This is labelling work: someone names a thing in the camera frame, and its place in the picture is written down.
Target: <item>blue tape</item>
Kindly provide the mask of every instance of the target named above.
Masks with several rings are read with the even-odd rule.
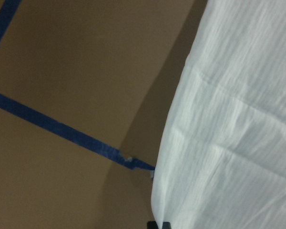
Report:
[[[63,137],[79,146],[89,149],[129,169],[141,168],[154,170],[154,167],[136,158],[126,160],[120,150],[113,148],[93,137],[35,111],[15,100],[0,94],[0,108],[60,137]]]
[[[21,0],[5,0],[0,9],[0,41],[8,28]]]
[[[0,9],[0,41],[10,24],[21,0],[5,0]],[[89,149],[129,169],[154,170],[154,167],[136,158],[126,160],[116,148],[22,105],[0,94],[0,108],[32,124]]]

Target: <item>white fabric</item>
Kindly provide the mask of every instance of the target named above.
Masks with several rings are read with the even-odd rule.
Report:
[[[209,0],[152,208],[172,229],[286,229],[286,0]]]

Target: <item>white cloth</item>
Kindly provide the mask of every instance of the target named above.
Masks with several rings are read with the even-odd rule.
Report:
[[[286,229],[286,0],[209,0],[152,192],[172,229]]]

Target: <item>brown floor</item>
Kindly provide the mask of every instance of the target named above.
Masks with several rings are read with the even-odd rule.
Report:
[[[23,0],[0,93],[155,165],[205,4]],[[0,228],[144,229],[151,188],[148,172],[0,110]]]

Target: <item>blue line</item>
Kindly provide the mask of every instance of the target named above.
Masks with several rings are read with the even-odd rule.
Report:
[[[0,108],[129,169],[141,168],[146,170],[154,170],[153,166],[139,159],[132,158],[126,160],[121,155],[120,150],[113,148],[78,130],[75,130],[70,126],[57,122],[56,120],[12,99],[9,99],[2,94],[0,94]]]
[[[0,9],[0,41],[8,28],[21,0],[5,0]]]

